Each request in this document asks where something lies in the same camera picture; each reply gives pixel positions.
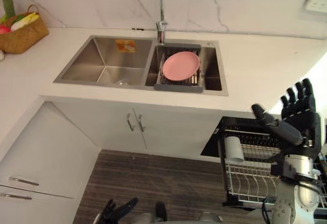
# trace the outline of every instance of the green vegetable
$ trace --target green vegetable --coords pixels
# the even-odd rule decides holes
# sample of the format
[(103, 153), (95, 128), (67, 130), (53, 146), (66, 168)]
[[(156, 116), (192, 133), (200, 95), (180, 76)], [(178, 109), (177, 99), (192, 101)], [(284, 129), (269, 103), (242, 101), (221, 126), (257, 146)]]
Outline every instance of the green vegetable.
[(24, 18), (23, 15), (19, 15), (19, 16), (14, 20), (14, 23), (16, 23), (16, 22), (22, 20), (23, 18)]
[(14, 2), (12, 0), (2, 0), (4, 3), (5, 13), (10, 18), (15, 14)]
[(0, 18), (0, 23), (5, 22), (8, 19), (7, 14), (5, 13), (1, 18)]

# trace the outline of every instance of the dish drying rack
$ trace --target dish drying rack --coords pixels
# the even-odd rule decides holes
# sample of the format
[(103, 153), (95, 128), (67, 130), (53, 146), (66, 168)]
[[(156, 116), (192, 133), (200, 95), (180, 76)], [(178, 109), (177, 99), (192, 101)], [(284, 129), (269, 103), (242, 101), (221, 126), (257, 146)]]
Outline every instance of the dish drying rack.
[(164, 90), (164, 91), (202, 93), (204, 90), (204, 86), (203, 86), (204, 82), (202, 81), (201, 67), (199, 67), (196, 73), (192, 75), (190, 78), (182, 81), (169, 80), (163, 74), (162, 67), (165, 61), (170, 56), (178, 52), (193, 52), (199, 57), (201, 52), (201, 46), (196, 44), (194, 45), (181, 44), (180, 46), (176, 47), (176, 44), (174, 44), (174, 46), (169, 46), (169, 44), (166, 44), (163, 47), (163, 52), (160, 59), (159, 73), (158, 73), (156, 84), (154, 84), (154, 89)]
[[(260, 209), (262, 201), (269, 197), (266, 206), (272, 209), (277, 198), (279, 179), (270, 174), (272, 162), (268, 158), (280, 152), (277, 139), (264, 133), (255, 119), (223, 117), (217, 131), (226, 198), (223, 205)], [(224, 138), (228, 136), (240, 139), (243, 162), (230, 163), (226, 160)], [(320, 155), (320, 159), (314, 163), (314, 168), (322, 173), (318, 177), (321, 195), (315, 218), (327, 218), (327, 175), (323, 174), (323, 162), (327, 164), (326, 158)]]

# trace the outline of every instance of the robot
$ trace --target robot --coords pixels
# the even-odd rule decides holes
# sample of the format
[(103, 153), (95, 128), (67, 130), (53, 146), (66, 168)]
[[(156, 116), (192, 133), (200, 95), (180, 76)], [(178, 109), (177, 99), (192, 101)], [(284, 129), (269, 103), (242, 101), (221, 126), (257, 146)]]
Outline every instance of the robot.
[[(289, 99), (282, 96), (282, 119), (275, 119), (259, 104), (252, 105), (252, 111), (259, 124), (271, 135), (277, 137), (281, 152), (270, 158), (271, 174), (278, 176), (278, 197), (269, 220), (263, 202), (262, 214), (267, 224), (314, 224), (314, 211), (319, 204), (320, 186), (317, 181), (319, 171), (313, 169), (313, 161), (321, 150), (320, 116), (316, 112), (315, 98), (309, 79), (295, 84), (297, 96), (292, 88), (287, 89)], [(115, 209), (110, 200), (94, 224), (118, 224), (138, 203), (138, 198)], [(162, 202), (156, 205), (156, 217), (140, 215), (135, 224), (153, 222), (167, 224), (217, 224), (222, 219), (204, 212), (198, 221), (168, 221)]]

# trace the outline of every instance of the cabinet handle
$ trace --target cabinet handle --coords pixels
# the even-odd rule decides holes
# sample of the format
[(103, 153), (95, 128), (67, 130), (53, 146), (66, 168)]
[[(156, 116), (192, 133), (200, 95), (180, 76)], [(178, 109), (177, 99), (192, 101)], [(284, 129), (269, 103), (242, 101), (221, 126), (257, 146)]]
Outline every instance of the cabinet handle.
[(26, 184), (30, 184), (33, 186), (39, 186), (40, 184), (36, 183), (36, 182), (30, 182), (30, 181), (26, 181), (17, 177), (10, 177), (10, 180), (16, 181), (16, 182), (22, 182), (22, 183), (26, 183)]
[(127, 114), (127, 123), (128, 123), (128, 125), (129, 125), (129, 128), (131, 129), (131, 131), (134, 131), (135, 126), (133, 126), (133, 125), (131, 124), (131, 121), (129, 121), (129, 117), (130, 117), (130, 116), (131, 116), (130, 113)]
[(11, 197), (11, 198), (20, 198), (21, 200), (32, 200), (32, 197), (27, 196), (20, 196), (20, 195), (14, 195), (14, 194), (3, 194), (4, 197)]
[(142, 115), (140, 114), (137, 121), (138, 121), (141, 131), (144, 132), (145, 127), (142, 125), (141, 119), (142, 119)]

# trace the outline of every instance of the power outlet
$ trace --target power outlet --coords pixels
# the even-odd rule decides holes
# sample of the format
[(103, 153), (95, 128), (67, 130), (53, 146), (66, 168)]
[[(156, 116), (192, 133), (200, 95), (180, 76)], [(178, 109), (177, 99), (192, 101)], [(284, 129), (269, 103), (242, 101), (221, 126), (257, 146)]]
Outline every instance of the power outlet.
[(308, 11), (327, 13), (327, 0), (307, 0), (305, 9)]

